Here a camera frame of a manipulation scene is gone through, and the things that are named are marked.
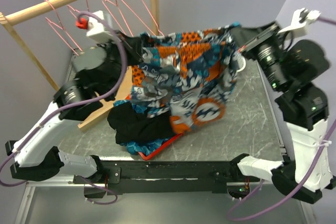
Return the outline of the orange blue patterned shorts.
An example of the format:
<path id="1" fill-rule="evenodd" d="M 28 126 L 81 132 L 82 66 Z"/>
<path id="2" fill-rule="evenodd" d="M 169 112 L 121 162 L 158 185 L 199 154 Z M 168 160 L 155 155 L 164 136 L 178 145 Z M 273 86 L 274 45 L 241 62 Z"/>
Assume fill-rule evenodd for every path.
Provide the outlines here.
<path id="1" fill-rule="evenodd" d="M 221 119 L 237 80 L 230 25 L 152 36 L 142 33 L 142 62 L 132 67 L 130 100 L 149 118 L 166 113 L 175 133 Z"/>

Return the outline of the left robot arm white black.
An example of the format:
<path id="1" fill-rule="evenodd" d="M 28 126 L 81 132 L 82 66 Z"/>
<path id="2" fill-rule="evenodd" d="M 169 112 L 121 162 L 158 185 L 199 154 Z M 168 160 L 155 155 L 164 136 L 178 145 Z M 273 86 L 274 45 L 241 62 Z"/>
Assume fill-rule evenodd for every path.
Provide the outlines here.
<path id="1" fill-rule="evenodd" d="M 104 169 L 98 156 L 68 154 L 57 147 L 68 132 L 102 108 L 102 102 L 96 100 L 66 108 L 51 118 L 49 114 L 62 106 L 95 99 L 114 88 L 121 74 L 121 57 L 116 43 L 109 39 L 82 51 L 73 60 L 72 67 L 74 78 L 55 93 L 34 128 L 21 140 L 6 143 L 7 155 L 14 157 L 10 166 L 13 179 L 40 182 L 58 174 L 73 174 L 93 183 L 103 180 Z"/>

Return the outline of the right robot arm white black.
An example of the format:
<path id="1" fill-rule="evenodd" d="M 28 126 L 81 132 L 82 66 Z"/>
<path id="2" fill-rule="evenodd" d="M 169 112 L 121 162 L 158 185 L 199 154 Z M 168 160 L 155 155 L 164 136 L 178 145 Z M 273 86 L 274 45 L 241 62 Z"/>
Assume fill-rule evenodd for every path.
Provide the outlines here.
<path id="1" fill-rule="evenodd" d="M 302 39 L 284 47 L 293 30 L 281 31 L 277 23 L 257 28 L 234 27 L 230 30 L 238 52 L 257 61 L 274 91 L 293 144 L 295 158 L 282 161 L 258 159 L 247 154 L 232 160 L 230 176 L 242 181 L 247 176 L 268 180 L 283 195 L 314 204 L 323 189 L 335 187 L 330 171 L 326 130 L 328 98 L 313 80 L 330 67 L 322 47 Z"/>

